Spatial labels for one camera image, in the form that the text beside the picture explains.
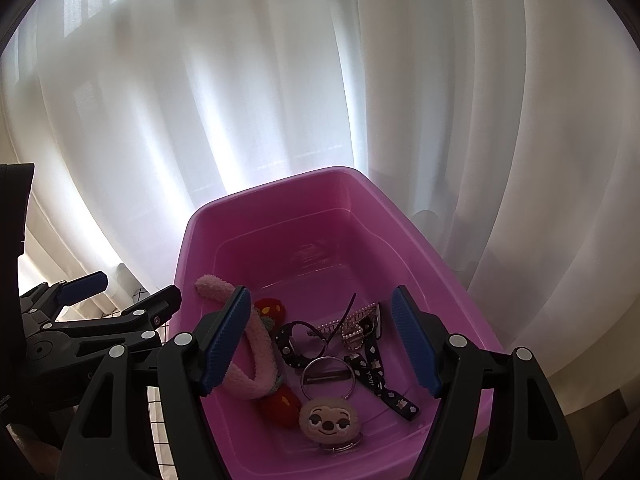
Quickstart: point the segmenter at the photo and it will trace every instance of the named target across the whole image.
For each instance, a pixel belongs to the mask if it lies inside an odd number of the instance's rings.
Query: sheer curtain
[[[640,292],[640,54],[605,0],[38,0],[1,65],[41,224],[82,269],[153,292],[199,206],[346,165],[547,374]]]

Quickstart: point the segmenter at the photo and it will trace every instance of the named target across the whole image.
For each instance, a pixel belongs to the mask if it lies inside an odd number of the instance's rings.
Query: plush toy face
[[[345,444],[360,434],[360,419],[342,397],[319,397],[300,410],[300,430],[319,444]]]

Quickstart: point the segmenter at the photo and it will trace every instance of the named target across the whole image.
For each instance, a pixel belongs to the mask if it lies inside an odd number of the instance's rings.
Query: red plush strawberry
[[[296,428],[302,403],[286,384],[281,384],[274,394],[255,401],[260,414],[271,424],[281,428]]]
[[[280,300],[262,298],[254,303],[254,307],[263,318],[268,318],[265,326],[271,335],[275,334],[284,323],[286,311]]]

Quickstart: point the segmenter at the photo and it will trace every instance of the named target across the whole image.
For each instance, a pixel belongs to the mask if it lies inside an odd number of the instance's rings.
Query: black ribbon
[[[371,390],[398,415],[406,420],[412,420],[420,412],[420,408],[405,396],[386,387],[385,369],[382,365],[380,350],[378,349],[375,334],[371,330],[367,330],[368,323],[371,323],[368,318],[361,321],[364,332],[369,332],[369,335],[364,338],[364,353],[366,357],[356,352],[345,356],[344,361],[353,368],[356,380],[359,383]]]

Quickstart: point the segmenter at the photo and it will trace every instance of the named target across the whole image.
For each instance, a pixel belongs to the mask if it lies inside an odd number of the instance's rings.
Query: silver screw
[[[526,348],[518,348],[516,350],[516,355],[523,361],[531,361],[531,358],[533,357],[533,354]]]
[[[460,334],[454,334],[449,338],[449,343],[456,348],[464,348],[466,346],[466,337]]]
[[[122,345],[112,346],[109,350],[109,355],[113,358],[120,357],[122,354],[124,354],[124,346]]]
[[[185,346],[185,345],[188,345],[191,342],[192,339],[193,339],[193,337],[191,336],[191,334],[189,332],[182,332],[181,334],[178,334],[174,338],[174,342],[178,346]]]

